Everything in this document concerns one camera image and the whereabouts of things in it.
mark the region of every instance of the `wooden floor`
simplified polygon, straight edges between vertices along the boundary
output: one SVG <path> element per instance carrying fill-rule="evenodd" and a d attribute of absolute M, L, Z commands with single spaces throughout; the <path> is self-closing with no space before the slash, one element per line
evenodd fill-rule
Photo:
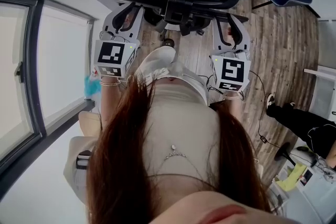
<path fill-rule="evenodd" d="M 295 102 L 297 108 L 308 110 L 315 78 L 303 72 L 304 68 L 316 69 L 319 58 L 317 19 L 304 7 L 277 8 L 273 4 L 251 10 L 266 0 L 242 0 L 232 9 L 232 14 L 249 18 L 244 23 L 250 34 L 251 70 L 259 74 L 266 95 L 274 93 L 276 102 Z M 203 36 L 192 32 L 182 37 L 170 31 L 169 37 L 179 45 L 178 58 L 190 70 L 209 76 L 212 74 L 209 55 L 213 50 L 212 25 Z M 160 46 L 159 33 L 143 20 L 139 34 L 142 45 L 136 61 L 138 64 L 152 50 Z M 284 142 L 294 145 L 296 136 L 262 110 L 264 93 L 258 78 L 250 73 L 250 84 L 245 91 L 243 114 L 240 118 L 256 150 L 256 156 L 264 166 L 263 182 L 270 184 L 284 162 L 273 161 L 277 148 L 263 144 L 259 139 L 258 125 L 261 113 L 260 134 L 269 142 L 281 146 Z M 216 92 L 211 93 L 213 101 L 222 100 Z"/>

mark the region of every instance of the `window frame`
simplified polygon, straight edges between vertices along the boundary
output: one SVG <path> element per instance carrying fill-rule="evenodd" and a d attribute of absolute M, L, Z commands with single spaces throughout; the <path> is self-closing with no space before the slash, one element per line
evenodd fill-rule
<path fill-rule="evenodd" d="M 73 9 L 53 0 L 0 0 L 0 3 L 28 7 L 28 15 L 23 40 L 23 59 L 19 63 L 15 76 L 19 76 L 24 85 L 23 103 L 27 104 L 27 120 L 30 121 L 33 132 L 0 160 L 0 201 L 13 186 L 23 172 L 62 134 L 78 121 L 81 111 L 90 111 L 95 107 L 91 99 L 84 99 L 75 108 L 68 111 L 51 128 L 47 134 L 43 114 L 40 106 L 37 70 L 37 45 L 40 19 L 44 5 L 88 20 L 93 24 L 96 20 L 92 16 Z M 92 46 L 92 30 L 90 31 L 89 49 Z"/>

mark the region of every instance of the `black shoe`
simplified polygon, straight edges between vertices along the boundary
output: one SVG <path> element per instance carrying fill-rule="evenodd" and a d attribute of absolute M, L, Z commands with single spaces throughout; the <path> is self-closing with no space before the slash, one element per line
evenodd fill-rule
<path fill-rule="evenodd" d="M 267 97 L 266 110 L 268 110 L 268 108 L 269 108 L 270 105 L 275 105 L 275 99 L 274 99 L 274 95 L 273 94 L 270 94 Z"/>
<path fill-rule="evenodd" d="M 169 46 L 169 47 L 174 48 L 175 47 L 175 42 L 172 39 L 167 38 L 164 41 L 162 41 L 160 47 L 163 47 L 163 46 Z"/>

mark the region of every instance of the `woman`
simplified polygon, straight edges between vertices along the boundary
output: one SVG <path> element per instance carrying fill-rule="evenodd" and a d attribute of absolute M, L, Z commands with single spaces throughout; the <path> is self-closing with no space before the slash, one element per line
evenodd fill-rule
<path fill-rule="evenodd" d="M 295 104 L 275 104 L 274 95 L 267 98 L 266 114 L 300 137 L 309 148 L 336 168 L 336 124 L 308 111 L 294 109 Z"/>
<path fill-rule="evenodd" d="M 242 125 L 209 108 L 205 83 L 174 57 L 150 53 L 120 100 L 117 80 L 102 78 L 102 132 L 76 137 L 65 169 L 79 197 L 86 188 L 89 222 L 292 223 L 269 214 Z"/>

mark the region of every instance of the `hair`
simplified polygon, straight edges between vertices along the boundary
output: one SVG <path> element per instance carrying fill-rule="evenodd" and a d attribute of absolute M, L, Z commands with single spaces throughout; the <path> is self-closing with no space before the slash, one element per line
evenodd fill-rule
<path fill-rule="evenodd" d="M 87 173 L 90 224 L 147 224 L 154 218 L 155 189 L 142 156 L 145 125 L 154 83 L 131 77 L 110 123 L 91 154 Z M 255 169 L 250 139 L 223 105 L 213 109 L 220 120 L 218 182 L 215 190 L 247 206 L 270 212 Z"/>

